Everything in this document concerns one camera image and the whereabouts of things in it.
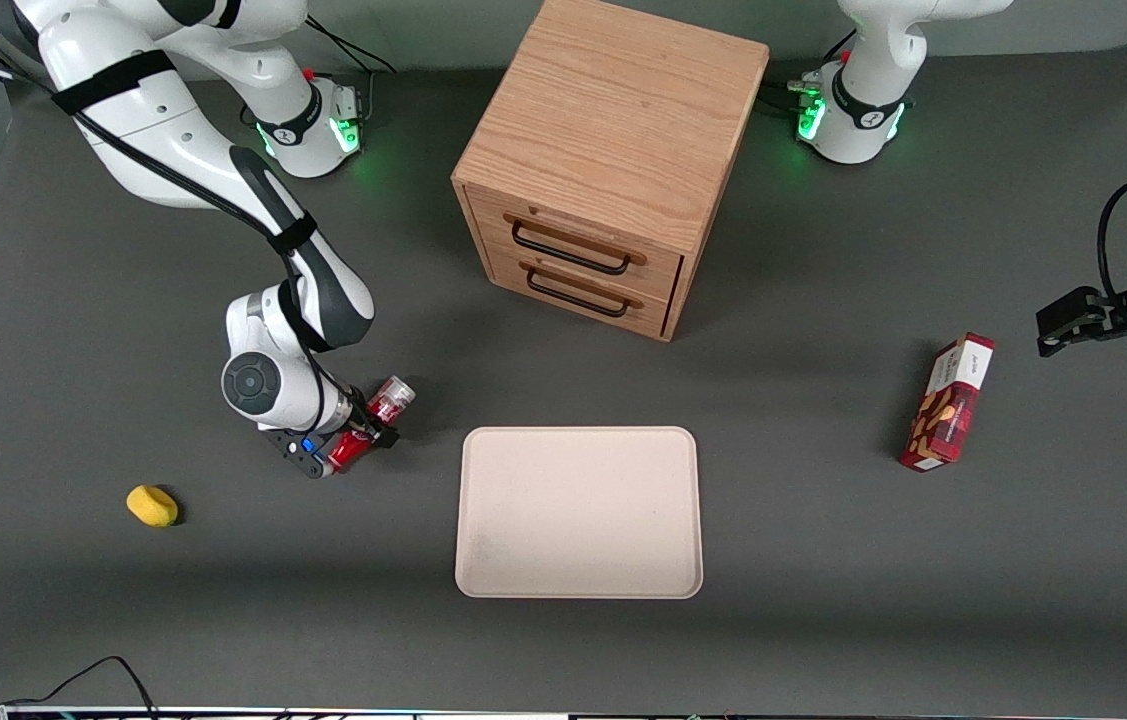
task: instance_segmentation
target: plastic tray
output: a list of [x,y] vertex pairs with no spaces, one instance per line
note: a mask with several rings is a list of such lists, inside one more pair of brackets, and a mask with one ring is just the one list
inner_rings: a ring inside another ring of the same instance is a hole
[[473,430],[455,577],[471,597],[694,596],[695,439],[682,428]]

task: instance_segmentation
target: green led light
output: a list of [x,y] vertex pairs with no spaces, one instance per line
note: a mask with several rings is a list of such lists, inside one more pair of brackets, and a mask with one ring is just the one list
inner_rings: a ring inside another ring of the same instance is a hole
[[900,116],[905,114],[905,103],[900,103],[900,107],[896,109],[896,118],[891,119],[891,128],[887,131],[888,140],[896,137],[896,131],[900,127]]
[[265,143],[266,154],[270,155],[270,158],[274,158],[275,157],[275,154],[274,154],[274,146],[270,146],[270,139],[265,136],[265,131],[263,131],[260,123],[256,124],[256,132],[257,132],[257,135],[261,136],[261,142]]
[[358,123],[354,119],[327,118],[327,126],[340,143],[340,149],[347,152],[358,150]]
[[816,131],[820,128],[820,119],[825,117],[825,101],[818,97],[809,108],[804,110],[799,118],[799,135],[804,140],[811,141],[816,137]]

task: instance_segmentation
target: red can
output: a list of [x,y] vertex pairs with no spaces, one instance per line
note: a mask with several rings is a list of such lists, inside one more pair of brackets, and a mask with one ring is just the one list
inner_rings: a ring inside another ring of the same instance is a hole
[[[367,400],[367,411],[374,418],[385,425],[393,425],[399,414],[407,409],[407,406],[416,400],[416,392],[400,379],[390,375],[390,379],[378,389],[376,394]],[[331,462],[332,471],[339,473],[345,465],[348,465],[363,452],[372,447],[372,438],[363,432],[349,430],[341,434],[336,441],[336,447],[327,454],[327,461]]]

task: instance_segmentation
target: gray table surface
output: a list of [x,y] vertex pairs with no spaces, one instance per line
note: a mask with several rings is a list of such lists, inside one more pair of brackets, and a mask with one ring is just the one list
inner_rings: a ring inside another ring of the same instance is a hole
[[[15,101],[0,697],[123,654],[162,705],[1127,715],[1127,341],[1033,349],[1127,179],[1127,48],[933,60],[864,168],[755,117],[671,345],[482,277],[449,172],[498,73],[379,79],[366,154],[292,187],[380,309],[326,364],[420,397],[407,442],[325,482],[218,389],[225,305],[281,278],[267,246],[130,197]],[[228,88],[196,94],[257,145]],[[1125,283],[1127,201],[1112,232]],[[965,460],[912,473],[932,352],[965,331],[999,343]],[[461,442],[520,424],[691,429],[699,596],[462,596]],[[188,523],[139,525],[136,483]],[[60,700],[135,702],[116,672]]]

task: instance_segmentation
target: drawer handle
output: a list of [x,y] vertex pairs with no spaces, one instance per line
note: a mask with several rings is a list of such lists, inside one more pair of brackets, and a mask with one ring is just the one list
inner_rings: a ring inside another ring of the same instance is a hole
[[560,292],[551,287],[545,287],[543,286],[543,284],[535,283],[534,282],[535,277],[536,277],[536,268],[527,268],[527,287],[531,287],[535,292],[540,292],[541,295],[549,295],[550,297],[562,300],[562,302],[571,302],[571,304],[576,306],[585,306],[585,309],[589,310],[592,313],[609,315],[609,318],[621,318],[621,315],[625,314],[627,310],[630,310],[630,301],[628,300],[621,302],[621,309],[612,310],[610,309],[610,306],[595,305],[594,302],[589,302],[588,300],[580,300],[580,297],[573,297],[571,295],[568,295],[568,293],[566,292]]
[[595,263],[594,260],[582,258],[579,255],[571,255],[571,252],[566,252],[564,250],[557,250],[548,245],[541,245],[540,242],[532,242],[525,237],[518,234],[518,231],[523,229],[523,223],[521,220],[514,220],[514,226],[511,229],[509,234],[514,238],[514,243],[521,247],[526,247],[529,250],[535,250],[538,252],[544,252],[549,255],[550,258],[558,258],[559,260],[567,260],[576,265],[580,265],[583,268],[595,270],[598,273],[604,273],[607,275],[619,275],[624,273],[630,268],[630,255],[625,256],[625,259],[619,265],[604,265],[603,263]]

